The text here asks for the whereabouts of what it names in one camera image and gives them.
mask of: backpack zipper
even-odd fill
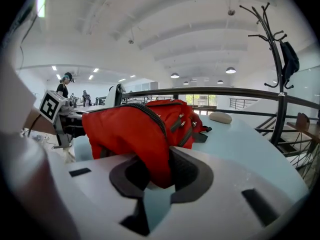
[[[179,142],[178,147],[183,147],[184,144],[186,144],[188,139],[191,137],[191,135],[192,135],[192,127],[190,127],[189,130],[186,132],[182,140]]]
[[[115,106],[114,108],[121,108],[121,107],[136,108],[136,109],[144,112],[145,114],[147,114],[160,127],[164,137],[167,138],[167,132],[166,132],[165,123],[150,108],[146,107],[145,105],[139,104],[139,103],[127,103],[127,104],[123,104],[121,106]]]
[[[173,133],[176,131],[176,129],[178,129],[181,126],[181,117],[179,116],[179,118],[177,119],[177,121],[175,121],[173,123],[173,125],[170,128],[170,131]]]

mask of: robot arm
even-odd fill
[[[55,149],[67,148],[73,138],[86,134],[82,126],[82,114],[85,112],[75,110],[71,98],[64,98],[55,91],[47,90],[39,112],[53,126],[59,144]]]

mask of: desk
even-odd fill
[[[294,122],[287,122],[286,124],[296,129],[297,131],[309,136],[314,142],[320,144],[320,125],[311,123],[309,128],[306,129],[297,126]]]
[[[85,111],[85,112],[94,112],[97,110],[103,110],[106,109],[104,105],[97,105],[97,106],[85,106],[85,107],[77,107],[74,110],[76,111]]]
[[[244,121],[233,118],[231,124],[223,124],[210,120],[208,115],[199,117],[204,126],[212,127],[212,131],[206,133],[208,139],[205,143],[194,143],[193,150],[244,165],[282,189],[293,202],[308,194],[308,188],[296,169],[266,138]],[[77,161],[79,158],[82,158],[80,161],[92,159],[89,151],[91,147],[87,136],[74,139]]]

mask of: metal railing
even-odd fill
[[[258,99],[249,99],[249,98],[230,98],[230,108],[235,110],[242,110],[249,105],[257,102]]]
[[[288,103],[305,106],[312,109],[320,110],[320,104],[304,100],[301,98],[289,96],[286,92],[275,93],[271,91],[255,90],[255,89],[244,89],[244,88],[229,88],[229,87],[185,87],[185,88],[172,88],[172,89],[157,89],[157,90],[145,90],[125,93],[123,98],[133,98],[133,97],[146,97],[146,96],[169,96],[173,95],[174,99],[178,99],[179,95],[187,94],[199,94],[199,95],[223,95],[223,96],[241,96],[241,97],[250,97],[257,99],[267,99],[279,101],[278,112],[275,114],[272,113],[263,113],[263,112],[250,112],[242,110],[226,110],[226,109],[216,109],[214,107],[201,108],[197,107],[197,110],[205,111],[220,111],[225,113],[232,114],[243,114],[243,115],[254,115],[254,116],[265,116],[276,118],[275,126],[273,129],[259,129],[256,128],[258,132],[272,132],[270,142],[273,145],[277,145],[280,141],[282,132],[290,131],[283,130],[284,123],[286,118],[296,119],[295,115],[287,115],[287,106]],[[319,120],[318,118],[310,118],[310,120]]]

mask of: woman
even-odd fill
[[[62,95],[64,98],[68,98],[69,92],[66,85],[68,85],[70,82],[73,82],[72,74],[67,72],[64,74],[63,78],[60,80],[60,84],[58,85],[56,92]]]

